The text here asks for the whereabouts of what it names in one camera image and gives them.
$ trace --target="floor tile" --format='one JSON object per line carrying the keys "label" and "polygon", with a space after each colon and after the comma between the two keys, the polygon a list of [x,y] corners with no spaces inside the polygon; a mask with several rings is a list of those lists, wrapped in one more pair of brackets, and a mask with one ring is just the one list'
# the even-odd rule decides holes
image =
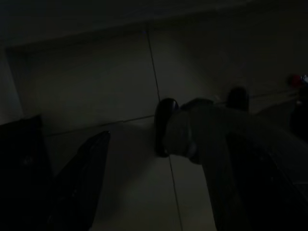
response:
{"label": "floor tile", "polygon": [[206,180],[201,165],[172,155],[172,171],[184,231],[215,231]]}
{"label": "floor tile", "polygon": [[146,34],[32,54],[23,107],[41,113],[46,134],[154,114],[158,102]]}
{"label": "floor tile", "polygon": [[152,126],[149,118],[46,138],[59,172],[88,137],[111,132],[93,231],[180,231],[169,159],[155,156]]}
{"label": "floor tile", "polygon": [[151,32],[161,98],[225,101],[234,86],[253,96],[289,90],[308,73],[308,30],[300,9],[207,19]]}

